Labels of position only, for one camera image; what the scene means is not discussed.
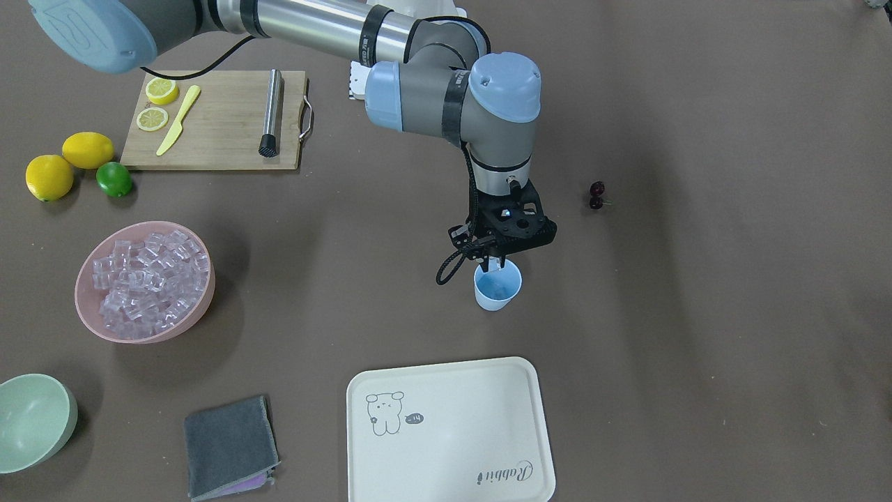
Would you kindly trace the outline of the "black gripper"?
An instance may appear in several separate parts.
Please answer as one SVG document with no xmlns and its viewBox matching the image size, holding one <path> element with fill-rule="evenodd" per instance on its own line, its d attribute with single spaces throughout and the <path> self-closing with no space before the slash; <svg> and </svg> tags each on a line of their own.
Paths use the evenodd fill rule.
<svg viewBox="0 0 892 502">
<path fill-rule="evenodd" d="M 542 209 L 532 181 L 509 196 L 491 196 L 473 190 L 469 200 L 468 221 L 449 229 L 452 244 L 464 257 L 480 259 L 481 273 L 502 270 L 505 257 L 554 241 L 557 223 Z"/>
</svg>

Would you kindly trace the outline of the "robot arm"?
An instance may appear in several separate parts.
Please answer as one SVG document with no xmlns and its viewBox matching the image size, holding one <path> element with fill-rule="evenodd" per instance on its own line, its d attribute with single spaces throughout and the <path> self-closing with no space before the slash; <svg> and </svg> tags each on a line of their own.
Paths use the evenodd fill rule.
<svg viewBox="0 0 892 502">
<path fill-rule="evenodd" d="M 526 55 L 493 50 L 477 22 L 415 18 L 361 1 L 31 1 L 31 14 L 72 59 L 102 73 L 146 70 L 205 33 L 274 39 L 369 71 L 365 111 L 382 128 L 444 139 L 464 155 L 468 215 L 449 230 L 454 254 L 482 268 L 551 244 L 530 172 L 542 77 Z"/>
</svg>

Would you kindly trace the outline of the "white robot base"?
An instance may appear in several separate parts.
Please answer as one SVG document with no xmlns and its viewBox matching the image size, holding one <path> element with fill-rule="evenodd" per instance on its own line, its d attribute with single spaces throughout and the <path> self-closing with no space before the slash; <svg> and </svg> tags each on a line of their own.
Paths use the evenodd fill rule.
<svg viewBox="0 0 892 502">
<path fill-rule="evenodd" d="M 411 18 L 434 18 L 439 16 L 459 16 L 465 18 L 466 9 L 456 6 L 454 1 L 365 1 L 367 4 L 383 4 L 396 13 Z M 369 67 L 361 66 L 359 61 L 351 61 L 348 98 L 364 100 Z"/>
</svg>

